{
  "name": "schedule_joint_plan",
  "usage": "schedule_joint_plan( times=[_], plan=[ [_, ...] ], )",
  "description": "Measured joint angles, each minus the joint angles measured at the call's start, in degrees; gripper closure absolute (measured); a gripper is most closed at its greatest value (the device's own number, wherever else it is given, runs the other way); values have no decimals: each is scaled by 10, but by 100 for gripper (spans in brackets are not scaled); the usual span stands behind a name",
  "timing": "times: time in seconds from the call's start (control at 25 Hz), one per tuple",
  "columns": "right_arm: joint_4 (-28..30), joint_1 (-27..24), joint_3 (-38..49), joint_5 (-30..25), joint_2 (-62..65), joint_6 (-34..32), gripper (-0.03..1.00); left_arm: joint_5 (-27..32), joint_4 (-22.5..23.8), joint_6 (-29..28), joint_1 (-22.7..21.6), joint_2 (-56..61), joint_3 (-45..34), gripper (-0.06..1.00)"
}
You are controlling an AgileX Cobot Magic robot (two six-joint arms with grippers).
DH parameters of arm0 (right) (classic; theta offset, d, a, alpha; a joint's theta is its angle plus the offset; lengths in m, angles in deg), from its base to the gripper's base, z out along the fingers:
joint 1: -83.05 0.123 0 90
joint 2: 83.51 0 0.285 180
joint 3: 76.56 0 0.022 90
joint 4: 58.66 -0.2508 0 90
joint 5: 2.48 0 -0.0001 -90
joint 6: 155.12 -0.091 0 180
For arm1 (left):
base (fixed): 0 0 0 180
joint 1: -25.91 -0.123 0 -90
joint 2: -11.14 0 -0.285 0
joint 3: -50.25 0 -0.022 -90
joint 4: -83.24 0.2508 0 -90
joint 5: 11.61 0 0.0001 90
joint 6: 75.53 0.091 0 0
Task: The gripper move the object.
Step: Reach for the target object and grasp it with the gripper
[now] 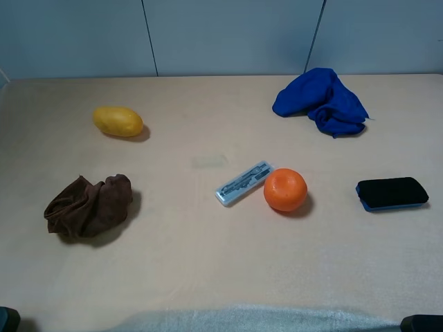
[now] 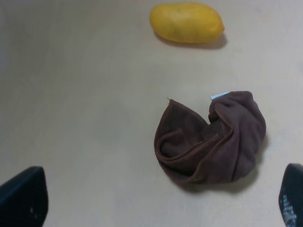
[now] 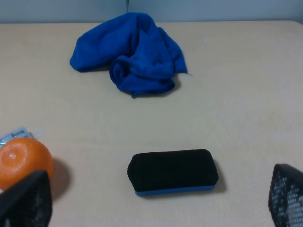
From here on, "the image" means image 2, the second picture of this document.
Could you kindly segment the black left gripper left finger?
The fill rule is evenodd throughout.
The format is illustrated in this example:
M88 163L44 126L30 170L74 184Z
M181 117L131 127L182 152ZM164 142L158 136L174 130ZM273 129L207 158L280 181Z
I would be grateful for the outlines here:
M42 227L48 213L48 191L41 166L31 166L0 186L2 227Z

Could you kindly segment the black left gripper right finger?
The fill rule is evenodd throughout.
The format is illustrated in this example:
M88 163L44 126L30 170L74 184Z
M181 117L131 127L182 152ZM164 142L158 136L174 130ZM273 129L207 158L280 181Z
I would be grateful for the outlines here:
M290 163L285 169L279 208L286 227L303 226L303 166Z

